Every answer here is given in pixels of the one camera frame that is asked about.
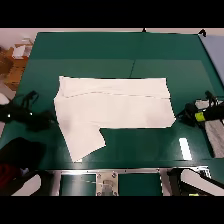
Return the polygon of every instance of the yellow-green tape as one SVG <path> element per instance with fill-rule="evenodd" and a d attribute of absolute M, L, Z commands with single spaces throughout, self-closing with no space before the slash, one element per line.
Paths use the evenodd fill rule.
<path fill-rule="evenodd" d="M 198 122 L 200 122 L 200 121 L 205 121 L 205 117 L 204 117 L 203 112 L 196 113 L 196 114 L 195 114 L 195 118 L 196 118 L 196 120 L 197 120 Z"/>

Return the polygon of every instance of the white cloth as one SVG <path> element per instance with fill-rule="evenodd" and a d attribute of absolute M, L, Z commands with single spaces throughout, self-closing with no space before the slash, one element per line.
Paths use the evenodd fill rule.
<path fill-rule="evenodd" d="M 175 121 L 165 78 L 59 80 L 55 110 L 73 161 L 105 146 L 100 128 L 166 128 Z"/>

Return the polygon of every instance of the metal bracket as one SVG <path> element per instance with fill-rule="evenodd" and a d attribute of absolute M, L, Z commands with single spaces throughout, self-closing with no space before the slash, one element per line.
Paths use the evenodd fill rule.
<path fill-rule="evenodd" d="M 118 173 L 96 174 L 96 196 L 118 196 Z"/>

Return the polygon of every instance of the green tabletop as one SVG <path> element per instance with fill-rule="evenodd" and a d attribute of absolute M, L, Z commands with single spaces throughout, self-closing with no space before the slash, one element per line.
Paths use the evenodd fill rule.
<path fill-rule="evenodd" d="M 85 78 L 167 78 L 174 113 L 187 102 L 204 98 L 206 90 L 223 95 L 224 90 L 209 56 L 197 35 L 80 32 L 38 33 L 18 94 L 40 94 L 33 110 L 54 111 L 59 76 Z M 16 137 L 47 145 L 40 169 L 143 168 L 209 165 L 215 169 L 205 133 L 176 121 L 166 129 L 102 129 L 106 147 L 71 161 L 57 126 L 39 133 L 23 124 L 7 124 L 0 147 Z M 183 161 L 179 138 L 186 138 L 192 161 Z M 218 162 L 224 168 L 223 160 Z"/>

